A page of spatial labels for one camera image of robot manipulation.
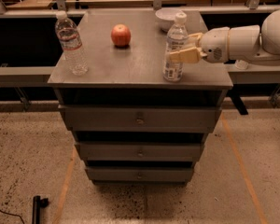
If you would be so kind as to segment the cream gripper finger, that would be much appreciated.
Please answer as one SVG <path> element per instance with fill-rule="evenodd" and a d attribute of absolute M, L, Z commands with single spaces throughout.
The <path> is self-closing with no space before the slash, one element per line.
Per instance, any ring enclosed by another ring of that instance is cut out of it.
<path fill-rule="evenodd" d="M 199 47 L 201 39 L 203 38 L 203 33 L 190 34 L 188 36 L 188 42 L 191 47 Z"/>
<path fill-rule="evenodd" d="M 201 48 L 192 47 L 171 51 L 166 58 L 171 63 L 197 63 L 206 56 L 207 54 Z"/>

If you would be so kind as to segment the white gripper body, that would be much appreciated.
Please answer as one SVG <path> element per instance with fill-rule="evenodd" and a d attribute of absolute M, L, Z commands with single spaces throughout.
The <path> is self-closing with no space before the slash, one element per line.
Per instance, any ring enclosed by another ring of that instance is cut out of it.
<path fill-rule="evenodd" d="M 199 44 L 204 60 L 209 63 L 224 63 L 228 60 L 229 31 L 229 27 L 222 27 L 203 34 Z"/>

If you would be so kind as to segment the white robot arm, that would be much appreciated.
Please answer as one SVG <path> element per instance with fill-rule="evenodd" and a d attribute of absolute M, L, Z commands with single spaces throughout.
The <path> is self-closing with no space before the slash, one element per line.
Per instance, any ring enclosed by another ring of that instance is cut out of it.
<path fill-rule="evenodd" d="M 170 63 L 225 63 L 241 60 L 259 65 L 280 62 L 280 10 L 270 14 L 261 26 L 221 27 L 206 33 L 191 34 L 186 44 L 169 51 Z"/>

